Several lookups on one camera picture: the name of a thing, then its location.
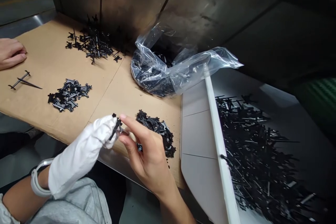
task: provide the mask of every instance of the person's left hand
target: person's left hand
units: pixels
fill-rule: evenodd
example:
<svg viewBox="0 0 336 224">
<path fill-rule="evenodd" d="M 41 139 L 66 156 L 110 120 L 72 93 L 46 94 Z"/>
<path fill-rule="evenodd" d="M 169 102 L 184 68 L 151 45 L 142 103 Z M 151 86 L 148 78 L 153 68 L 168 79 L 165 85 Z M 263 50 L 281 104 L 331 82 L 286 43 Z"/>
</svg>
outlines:
<svg viewBox="0 0 336 224">
<path fill-rule="evenodd" d="M 0 70 L 13 67 L 27 58 L 27 50 L 19 41 L 0 38 Z"/>
<path fill-rule="evenodd" d="M 109 148 L 113 146 L 116 134 L 110 141 L 109 137 L 116 122 L 117 117 L 111 115 L 97 119 L 55 157 L 48 175 L 48 187 L 55 199 L 63 197 L 78 179 L 92 169 L 103 145 Z"/>
</svg>

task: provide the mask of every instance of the clear plastic bag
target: clear plastic bag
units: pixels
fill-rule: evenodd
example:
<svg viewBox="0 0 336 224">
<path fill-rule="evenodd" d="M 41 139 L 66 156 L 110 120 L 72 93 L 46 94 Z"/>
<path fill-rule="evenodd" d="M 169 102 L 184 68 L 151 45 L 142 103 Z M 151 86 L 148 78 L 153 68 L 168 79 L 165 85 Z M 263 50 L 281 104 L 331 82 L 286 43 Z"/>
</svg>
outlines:
<svg viewBox="0 0 336 224">
<path fill-rule="evenodd" d="M 196 46 L 189 41 L 187 36 L 177 34 L 161 22 L 140 35 L 131 61 L 132 76 L 137 84 L 160 97 L 180 95 L 220 68 L 236 69 L 243 65 L 224 47 L 197 53 Z"/>
</svg>

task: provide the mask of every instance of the white glove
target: white glove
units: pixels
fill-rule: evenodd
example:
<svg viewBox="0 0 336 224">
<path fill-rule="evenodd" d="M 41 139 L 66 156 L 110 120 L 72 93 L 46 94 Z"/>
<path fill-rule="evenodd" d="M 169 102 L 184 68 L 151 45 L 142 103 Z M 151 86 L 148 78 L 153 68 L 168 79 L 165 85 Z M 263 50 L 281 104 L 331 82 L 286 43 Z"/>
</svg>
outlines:
<svg viewBox="0 0 336 224">
<path fill-rule="evenodd" d="M 116 140 L 109 137 L 116 125 L 117 117 L 111 115 L 97 119 L 85 127 L 83 132 L 61 154 L 52 161 L 49 169 L 49 189 L 59 199 L 72 188 L 74 183 L 87 174 L 95 164 L 102 146 L 111 148 Z"/>
</svg>

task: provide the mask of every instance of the sleeve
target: sleeve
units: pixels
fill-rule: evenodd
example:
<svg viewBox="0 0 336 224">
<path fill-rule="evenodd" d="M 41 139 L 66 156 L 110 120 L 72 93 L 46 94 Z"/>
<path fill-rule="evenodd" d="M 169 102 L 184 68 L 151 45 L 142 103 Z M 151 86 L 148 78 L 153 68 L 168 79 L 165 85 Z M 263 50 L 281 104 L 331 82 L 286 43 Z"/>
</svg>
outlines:
<svg viewBox="0 0 336 224">
<path fill-rule="evenodd" d="M 0 223 L 1 224 L 20 224 L 19 221 L 14 219 L 14 217 L 10 214 L 8 209 L 2 203 L 3 194 L 0 194 Z"/>
</svg>

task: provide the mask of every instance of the brown cardboard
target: brown cardboard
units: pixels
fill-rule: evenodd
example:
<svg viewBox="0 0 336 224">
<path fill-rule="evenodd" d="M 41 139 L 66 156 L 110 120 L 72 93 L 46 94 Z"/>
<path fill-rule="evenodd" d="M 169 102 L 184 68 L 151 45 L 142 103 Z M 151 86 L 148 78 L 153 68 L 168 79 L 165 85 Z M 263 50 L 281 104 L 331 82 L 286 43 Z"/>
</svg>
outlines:
<svg viewBox="0 0 336 224">
<path fill-rule="evenodd" d="M 184 188 L 179 159 L 181 97 L 159 98 L 141 90 L 130 73 L 131 57 L 118 63 L 112 57 L 101 58 L 91 65 L 91 58 L 86 58 L 84 52 L 65 49 L 73 27 L 79 34 L 81 24 L 58 15 L 55 20 L 17 37 L 27 49 L 27 59 L 11 69 L 0 71 L 0 111 L 70 144 L 88 123 L 97 118 L 112 113 L 135 117 L 142 109 L 150 116 L 165 120 L 174 134 L 176 153 L 168 162 L 177 185 Z M 42 90 L 22 83 L 15 87 L 16 90 L 7 86 L 13 85 L 17 77 L 21 78 L 25 70 L 31 74 L 25 80 Z M 48 104 L 48 94 L 61 88 L 66 78 L 77 79 L 82 85 L 88 83 L 92 90 L 89 98 L 82 97 L 77 101 L 78 107 L 73 112 L 60 113 Z M 120 142 L 113 148 L 127 156 Z"/>
</svg>

